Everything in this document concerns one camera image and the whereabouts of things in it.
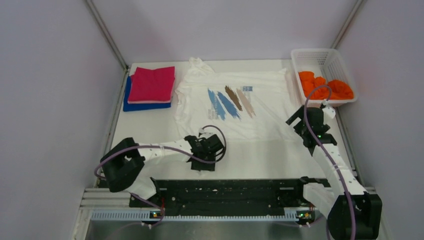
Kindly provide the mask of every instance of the beige paint stroke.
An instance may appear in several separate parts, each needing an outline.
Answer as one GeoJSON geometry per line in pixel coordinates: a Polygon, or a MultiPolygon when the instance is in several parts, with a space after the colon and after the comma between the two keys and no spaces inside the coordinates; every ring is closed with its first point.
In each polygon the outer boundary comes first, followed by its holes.
{"type": "Polygon", "coordinates": [[[235,106],[238,108],[238,110],[243,111],[242,105],[239,102],[237,94],[229,86],[225,86],[225,92],[231,99],[231,101],[235,104],[235,106]]]}
{"type": "Polygon", "coordinates": [[[249,117],[253,118],[253,115],[256,116],[253,106],[251,105],[245,94],[239,88],[237,88],[237,95],[240,99],[241,104],[243,104],[244,109],[246,109],[247,114],[249,114],[249,117]]]}

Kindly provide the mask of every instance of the blue folded cloth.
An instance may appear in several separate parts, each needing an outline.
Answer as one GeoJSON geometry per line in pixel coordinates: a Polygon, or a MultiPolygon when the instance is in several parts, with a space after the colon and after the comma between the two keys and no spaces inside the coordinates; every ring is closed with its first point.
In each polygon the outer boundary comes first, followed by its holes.
{"type": "Polygon", "coordinates": [[[123,96],[123,111],[132,112],[132,111],[141,111],[141,110],[150,110],[150,109],[167,109],[171,107],[171,103],[128,103],[128,97],[130,96],[131,90],[131,77],[126,78],[125,85],[125,94],[123,96]]]}

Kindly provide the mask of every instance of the orange cloth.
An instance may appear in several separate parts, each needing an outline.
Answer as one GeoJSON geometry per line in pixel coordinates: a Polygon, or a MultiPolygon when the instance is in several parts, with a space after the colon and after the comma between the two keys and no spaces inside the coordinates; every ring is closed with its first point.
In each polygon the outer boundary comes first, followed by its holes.
{"type": "MultiPolygon", "coordinates": [[[[305,97],[309,96],[309,94],[316,87],[325,85],[326,79],[322,76],[315,77],[314,73],[311,71],[301,71],[299,72],[300,82],[302,83],[303,93],[305,97]]],[[[334,79],[328,82],[328,86],[331,88],[331,100],[345,100],[345,99],[353,99],[354,92],[351,87],[346,83],[334,79]]],[[[328,98],[330,90],[326,87],[322,87],[316,90],[310,99],[312,100],[323,100],[328,98]]]]}

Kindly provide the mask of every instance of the printed graphic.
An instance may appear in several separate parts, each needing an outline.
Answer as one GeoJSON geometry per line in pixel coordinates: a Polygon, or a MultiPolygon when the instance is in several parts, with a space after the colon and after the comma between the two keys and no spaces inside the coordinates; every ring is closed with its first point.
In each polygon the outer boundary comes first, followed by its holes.
{"type": "Polygon", "coordinates": [[[220,91],[218,92],[218,97],[219,97],[219,100],[221,100],[222,104],[224,104],[226,111],[233,118],[238,118],[241,120],[239,112],[237,112],[237,109],[234,106],[234,104],[230,100],[228,100],[228,98],[226,98],[220,91]]]}
{"type": "Polygon", "coordinates": [[[242,86],[241,88],[237,88],[235,92],[227,85],[224,89],[229,99],[220,91],[217,91],[215,94],[214,91],[209,88],[207,89],[210,102],[212,103],[212,108],[207,111],[210,120],[217,120],[220,118],[222,121],[225,121],[227,113],[229,113],[233,119],[238,118],[242,120],[241,112],[243,112],[243,107],[251,119],[256,116],[255,110],[251,104],[252,86],[242,86]]]}
{"type": "Polygon", "coordinates": [[[221,105],[220,101],[218,101],[217,96],[213,91],[209,90],[209,88],[207,89],[207,93],[209,94],[210,102],[212,103],[212,107],[215,110],[216,114],[221,118],[221,120],[225,121],[226,112],[223,106],[221,105]]]}
{"type": "Polygon", "coordinates": [[[238,98],[240,99],[241,104],[243,104],[243,107],[246,110],[247,114],[249,114],[249,117],[253,118],[253,115],[256,116],[255,110],[253,109],[253,106],[251,105],[251,103],[249,102],[245,94],[239,88],[237,88],[236,91],[237,91],[238,98]]]}
{"type": "Polygon", "coordinates": [[[237,109],[240,111],[243,111],[242,105],[239,102],[239,98],[237,97],[237,94],[229,86],[225,86],[225,92],[228,95],[228,97],[231,99],[231,101],[235,104],[237,109]]]}

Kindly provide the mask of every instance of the white wall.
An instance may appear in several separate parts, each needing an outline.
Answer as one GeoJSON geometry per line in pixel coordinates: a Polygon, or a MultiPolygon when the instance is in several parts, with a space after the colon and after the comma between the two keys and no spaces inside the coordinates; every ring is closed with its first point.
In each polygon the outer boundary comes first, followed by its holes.
{"type": "Polygon", "coordinates": [[[370,0],[339,48],[360,93],[341,115],[394,239],[424,238],[423,10],[423,0],[370,0]]]}
{"type": "Polygon", "coordinates": [[[82,0],[1,0],[0,239],[71,237],[122,77],[82,0]]]}
{"type": "Polygon", "coordinates": [[[94,0],[127,63],[329,48],[356,0],[94,0]]]}

